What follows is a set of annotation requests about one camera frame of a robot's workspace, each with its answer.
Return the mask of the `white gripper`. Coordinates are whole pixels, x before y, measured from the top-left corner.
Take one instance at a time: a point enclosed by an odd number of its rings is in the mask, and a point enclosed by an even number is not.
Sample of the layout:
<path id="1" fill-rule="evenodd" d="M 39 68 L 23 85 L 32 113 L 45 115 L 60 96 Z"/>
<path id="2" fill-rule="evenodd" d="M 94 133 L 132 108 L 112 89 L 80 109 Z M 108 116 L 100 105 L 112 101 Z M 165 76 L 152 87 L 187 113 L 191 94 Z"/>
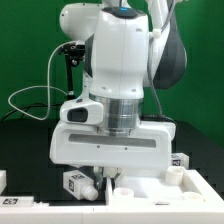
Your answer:
<path id="1" fill-rule="evenodd" d="M 127 136 L 104 136 L 95 126 L 60 121 L 52 136 L 50 159 L 55 164 L 94 166 L 95 187 L 103 185 L 103 168 L 116 168 L 112 188 L 120 185 L 121 168 L 164 170 L 171 165 L 176 126 L 172 122 L 142 121 Z"/>

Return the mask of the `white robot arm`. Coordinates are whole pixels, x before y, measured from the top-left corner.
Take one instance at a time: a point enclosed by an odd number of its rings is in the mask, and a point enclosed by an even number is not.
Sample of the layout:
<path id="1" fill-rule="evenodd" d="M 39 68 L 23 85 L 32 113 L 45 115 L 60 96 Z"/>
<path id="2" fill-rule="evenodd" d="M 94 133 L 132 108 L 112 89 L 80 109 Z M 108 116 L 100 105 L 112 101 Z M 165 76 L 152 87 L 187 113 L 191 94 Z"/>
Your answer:
<path id="1" fill-rule="evenodd" d="M 84 87 L 60 109 L 50 147 L 56 164 L 70 166 L 63 184 L 76 192 L 80 168 L 95 169 L 93 184 L 117 170 L 163 171 L 170 165 L 175 126 L 164 116 L 140 117 L 144 87 L 175 85 L 186 67 L 177 32 L 178 0 L 147 0 L 149 11 L 105 3 L 85 39 Z"/>

